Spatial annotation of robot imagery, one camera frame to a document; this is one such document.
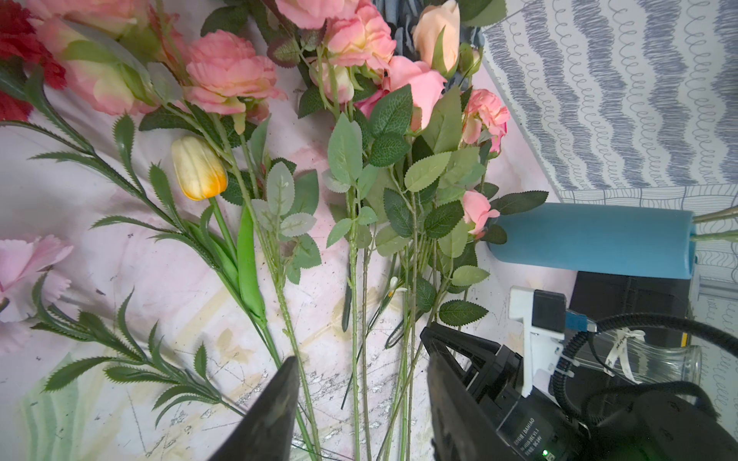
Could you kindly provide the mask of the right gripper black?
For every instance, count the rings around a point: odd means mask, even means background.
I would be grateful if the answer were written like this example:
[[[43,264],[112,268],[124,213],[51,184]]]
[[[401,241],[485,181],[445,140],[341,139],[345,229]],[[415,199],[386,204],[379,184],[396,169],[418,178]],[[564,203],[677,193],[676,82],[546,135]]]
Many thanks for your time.
[[[546,394],[522,394],[523,359],[498,343],[436,323],[421,333],[489,422],[484,460],[734,460],[737,441],[700,386],[607,388],[570,417]]]

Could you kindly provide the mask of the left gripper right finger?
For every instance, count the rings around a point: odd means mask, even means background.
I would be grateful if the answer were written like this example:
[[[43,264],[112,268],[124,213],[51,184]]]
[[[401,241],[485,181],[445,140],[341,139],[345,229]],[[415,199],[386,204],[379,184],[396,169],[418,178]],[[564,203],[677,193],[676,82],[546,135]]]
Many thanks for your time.
[[[489,422],[440,353],[431,353],[427,378],[434,460],[484,460]]]

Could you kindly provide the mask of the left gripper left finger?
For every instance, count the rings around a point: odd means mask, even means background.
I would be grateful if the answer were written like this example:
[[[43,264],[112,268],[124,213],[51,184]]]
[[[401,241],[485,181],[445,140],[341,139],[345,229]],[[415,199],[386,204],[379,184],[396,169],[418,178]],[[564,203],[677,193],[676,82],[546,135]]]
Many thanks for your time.
[[[236,429],[209,459],[288,460],[299,386],[298,360],[288,357]]]

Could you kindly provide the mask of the pink carnation spray stem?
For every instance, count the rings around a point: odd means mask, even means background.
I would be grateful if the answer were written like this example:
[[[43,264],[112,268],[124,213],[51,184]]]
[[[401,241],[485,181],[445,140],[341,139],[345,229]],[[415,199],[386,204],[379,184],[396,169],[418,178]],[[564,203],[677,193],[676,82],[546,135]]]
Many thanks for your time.
[[[709,222],[715,222],[715,221],[723,221],[723,220],[730,220],[734,219],[738,216],[738,207],[729,207],[728,209],[723,209],[722,211],[715,211],[711,213],[707,213],[700,216],[695,216],[693,218],[693,223],[695,225],[697,224],[705,224]]]

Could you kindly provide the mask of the large pink peony spray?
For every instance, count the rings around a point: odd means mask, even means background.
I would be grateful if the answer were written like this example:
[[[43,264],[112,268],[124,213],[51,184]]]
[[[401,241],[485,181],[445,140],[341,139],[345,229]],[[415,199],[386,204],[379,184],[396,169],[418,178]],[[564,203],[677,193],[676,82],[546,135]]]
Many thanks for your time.
[[[273,61],[231,32],[186,42],[169,15],[148,1],[30,1],[38,38],[65,70],[71,91],[100,113],[136,115],[167,101],[155,80],[177,82],[171,103],[262,121],[284,100]]]

